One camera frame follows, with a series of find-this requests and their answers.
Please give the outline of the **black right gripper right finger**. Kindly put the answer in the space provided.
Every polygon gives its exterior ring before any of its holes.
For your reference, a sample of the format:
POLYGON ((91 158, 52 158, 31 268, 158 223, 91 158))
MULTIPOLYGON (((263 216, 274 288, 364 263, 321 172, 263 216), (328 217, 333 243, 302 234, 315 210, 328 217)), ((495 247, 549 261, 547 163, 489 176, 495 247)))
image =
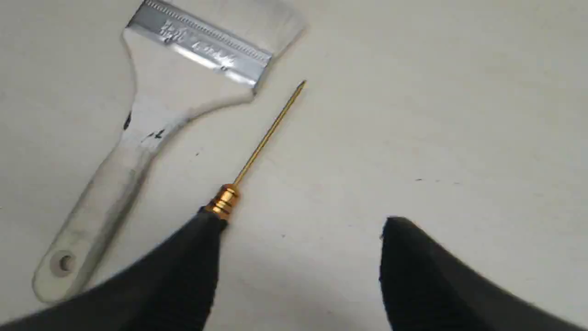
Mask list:
POLYGON ((393 331, 582 331, 475 272, 405 217, 386 219, 379 268, 393 331))

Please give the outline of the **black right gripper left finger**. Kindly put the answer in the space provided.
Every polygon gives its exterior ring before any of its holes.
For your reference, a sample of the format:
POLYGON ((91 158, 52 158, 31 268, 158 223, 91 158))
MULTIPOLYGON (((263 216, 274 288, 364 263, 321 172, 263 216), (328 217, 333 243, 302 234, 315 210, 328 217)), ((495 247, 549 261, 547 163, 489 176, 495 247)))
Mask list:
POLYGON ((203 331, 227 220, 199 210, 138 262, 90 291, 3 324, 3 331, 203 331))

